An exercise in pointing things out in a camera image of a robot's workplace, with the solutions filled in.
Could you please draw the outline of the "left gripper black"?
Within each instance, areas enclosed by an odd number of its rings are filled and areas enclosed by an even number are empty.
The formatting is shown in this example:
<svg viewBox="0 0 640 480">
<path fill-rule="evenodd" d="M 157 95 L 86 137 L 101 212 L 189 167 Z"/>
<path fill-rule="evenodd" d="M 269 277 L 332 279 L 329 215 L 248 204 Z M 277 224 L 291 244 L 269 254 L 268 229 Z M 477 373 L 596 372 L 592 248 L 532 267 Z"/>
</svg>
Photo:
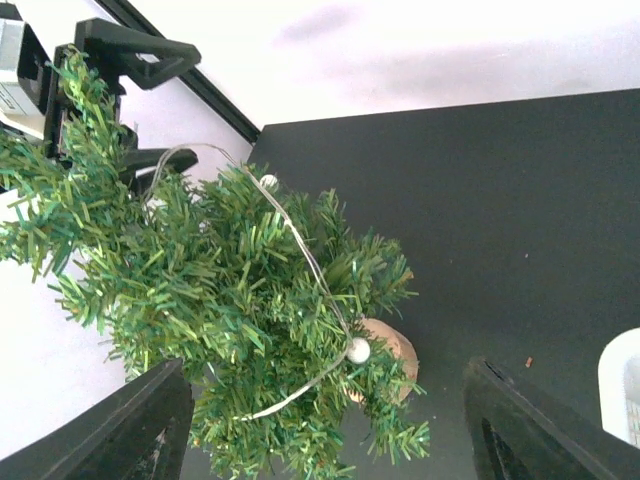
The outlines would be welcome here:
<svg viewBox="0 0 640 480">
<path fill-rule="evenodd" d="M 178 77 L 201 61 L 192 44 L 150 35 L 101 18 L 76 24 L 75 46 L 88 55 L 88 64 L 97 69 L 108 90 L 115 96 L 115 112 L 125 90 L 119 78 L 130 78 L 140 89 L 151 90 Z M 59 46 L 53 59 L 32 27 L 17 23 L 17 130 L 40 141 L 50 158 L 60 155 L 62 123 L 71 107 L 59 86 L 57 70 L 65 48 Z M 167 149 L 134 149 L 121 159 L 119 179 L 125 185 L 150 185 L 160 158 Z M 198 163 L 191 149 L 179 149 L 167 166 L 182 173 Z"/>
</svg>

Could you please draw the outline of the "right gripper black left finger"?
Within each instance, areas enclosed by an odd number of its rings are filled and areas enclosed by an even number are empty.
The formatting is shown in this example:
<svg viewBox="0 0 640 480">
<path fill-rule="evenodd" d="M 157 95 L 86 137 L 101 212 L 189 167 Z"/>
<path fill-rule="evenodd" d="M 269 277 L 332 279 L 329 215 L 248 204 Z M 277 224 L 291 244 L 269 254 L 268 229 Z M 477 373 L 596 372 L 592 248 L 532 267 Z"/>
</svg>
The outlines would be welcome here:
<svg viewBox="0 0 640 480">
<path fill-rule="evenodd" d="M 163 361 L 1 461 L 3 479 L 178 479 L 194 411 L 179 359 Z"/>
</svg>

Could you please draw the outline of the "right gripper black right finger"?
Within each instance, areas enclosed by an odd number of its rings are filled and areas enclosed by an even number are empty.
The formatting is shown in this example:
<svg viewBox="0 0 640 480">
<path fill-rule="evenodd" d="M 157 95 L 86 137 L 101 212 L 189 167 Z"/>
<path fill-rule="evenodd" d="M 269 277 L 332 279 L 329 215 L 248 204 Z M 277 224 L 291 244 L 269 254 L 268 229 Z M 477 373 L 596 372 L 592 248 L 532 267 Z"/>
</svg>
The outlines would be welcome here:
<svg viewBox="0 0 640 480">
<path fill-rule="evenodd" d="M 463 396 L 480 479 L 639 477 L 637 448 L 483 357 L 466 366 Z"/>
</svg>

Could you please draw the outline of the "white plastic basket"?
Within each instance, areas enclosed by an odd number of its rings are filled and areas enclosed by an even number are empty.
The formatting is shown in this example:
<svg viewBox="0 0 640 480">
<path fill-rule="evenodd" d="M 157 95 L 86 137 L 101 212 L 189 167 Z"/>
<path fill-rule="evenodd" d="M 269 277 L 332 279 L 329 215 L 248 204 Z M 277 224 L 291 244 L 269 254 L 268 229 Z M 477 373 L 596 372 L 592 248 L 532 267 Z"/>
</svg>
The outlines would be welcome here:
<svg viewBox="0 0 640 480">
<path fill-rule="evenodd" d="M 598 362 L 603 429 L 639 448 L 639 329 L 621 333 L 604 348 Z"/>
</svg>

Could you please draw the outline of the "small green christmas tree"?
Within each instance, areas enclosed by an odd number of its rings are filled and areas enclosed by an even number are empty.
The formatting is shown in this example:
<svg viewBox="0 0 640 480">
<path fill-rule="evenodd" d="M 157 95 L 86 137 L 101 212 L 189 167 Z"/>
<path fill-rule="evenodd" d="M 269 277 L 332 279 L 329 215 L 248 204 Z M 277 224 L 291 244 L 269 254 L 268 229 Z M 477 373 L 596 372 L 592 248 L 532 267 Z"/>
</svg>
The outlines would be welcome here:
<svg viewBox="0 0 640 480">
<path fill-rule="evenodd" d="M 399 243 L 353 234 L 334 191 L 264 186 L 253 165 L 192 183 L 167 152 L 135 195 L 119 179 L 125 130 L 106 82 L 71 46 L 59 74 L 71 104 L 60 159 L 1 138 L 1 184 L 18 195 L 2 259 L 54 275 L 61 307 L 109 330 L 131 375 L 180 359 L 203 387 L 190 438 L 217 473 L 254 478 L 279 458 L 301 479 L 350 478 L 353 398 L 374 453 L 425 457 L 429 427 L 406 417 L 416 381 L 365 327 L 410 294 Z"/>
</svg>

